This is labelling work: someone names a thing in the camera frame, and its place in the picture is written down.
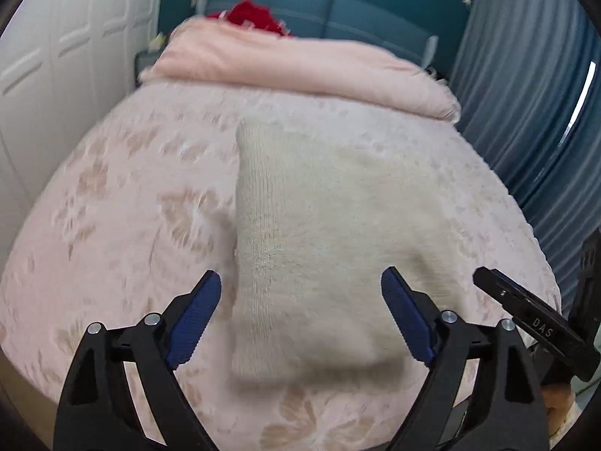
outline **curtain fold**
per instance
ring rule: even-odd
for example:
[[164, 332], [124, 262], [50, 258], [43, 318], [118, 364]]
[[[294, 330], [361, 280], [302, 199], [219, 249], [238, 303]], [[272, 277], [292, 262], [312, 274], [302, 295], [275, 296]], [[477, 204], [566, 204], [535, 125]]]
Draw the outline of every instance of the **curtain fold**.
[[600, 220], [601, 80], [570, 119], [601, 40], [577, 0], [474, 1], [450, 79], [457, 127], [524, 211], [567, 308], [581, 243]]

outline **pink floral bedspread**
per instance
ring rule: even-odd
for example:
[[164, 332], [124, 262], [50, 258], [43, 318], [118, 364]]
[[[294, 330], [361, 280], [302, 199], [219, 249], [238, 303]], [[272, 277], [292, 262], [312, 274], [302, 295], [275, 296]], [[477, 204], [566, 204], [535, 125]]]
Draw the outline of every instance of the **pink floral bedspread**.
[[[214, 269], [222, 301], [176, 376], [221, 449], [355, 451], [394, 435], [425, 378], [419, 363], [408, 369], [411, 378], [381, 368], [282, 387], [243, 386], [230, 375], [235, 131], [250, 116], [374, 155], [420, 151], [438, 172], [449, 227], [461, 239], [470, 322], [495, 325], [504, 315], [471, 285], [481, 265], [560, 308], [551, 269], [518, 206], [448, 123], [340, 98], [154, 83], [92, 129], [59, 168], [6, 266], [0, 343], [41, 393], [58, 401], [88, 324], [136, 324]], [[468, 366], [460, 398], [474, 371]], [[146, 434], [160, 441], [134, 367], [127, 372]]]

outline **white wardrobe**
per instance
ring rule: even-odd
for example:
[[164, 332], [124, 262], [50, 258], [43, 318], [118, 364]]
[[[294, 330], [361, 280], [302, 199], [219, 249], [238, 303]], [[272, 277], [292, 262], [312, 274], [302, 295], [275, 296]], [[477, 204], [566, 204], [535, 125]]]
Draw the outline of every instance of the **white wardrobe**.
[[134, 90], [160, 0], [24, 0], [0, 37], [0, 272], [82, 136]]

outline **blue textured grip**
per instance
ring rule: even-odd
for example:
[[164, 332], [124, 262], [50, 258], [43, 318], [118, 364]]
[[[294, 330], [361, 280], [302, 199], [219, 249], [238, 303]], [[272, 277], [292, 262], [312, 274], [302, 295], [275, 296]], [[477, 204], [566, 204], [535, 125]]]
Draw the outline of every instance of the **blue textured grip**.
[[432, 346], [433, 334], [411, 298], [411, 289], [405, 280], [399, 280], [390, 268], [382, 273], [381, 284], [384, 301], [403, 334], [411, 355], [430, 367], [436, 356]]
[[175, 370], [190, 360], [220, 297], [221, 279], [212, 273], [171, 330], [169, 352], [165, 357], [169, 368]]

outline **headboard panel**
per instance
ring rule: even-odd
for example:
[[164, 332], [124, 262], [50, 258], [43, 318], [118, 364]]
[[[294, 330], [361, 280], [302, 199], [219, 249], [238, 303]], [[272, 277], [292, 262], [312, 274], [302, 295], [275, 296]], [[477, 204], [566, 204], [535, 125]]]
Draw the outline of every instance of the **headboard panel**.
[[[197, 0], [208, 15], [242, 0]], [[438, 37], [386, 10], [360, 0], [253, 0], [268, 6], [298, 37], [346, 39], [379, 45], [423, 68], [434, 60]]]

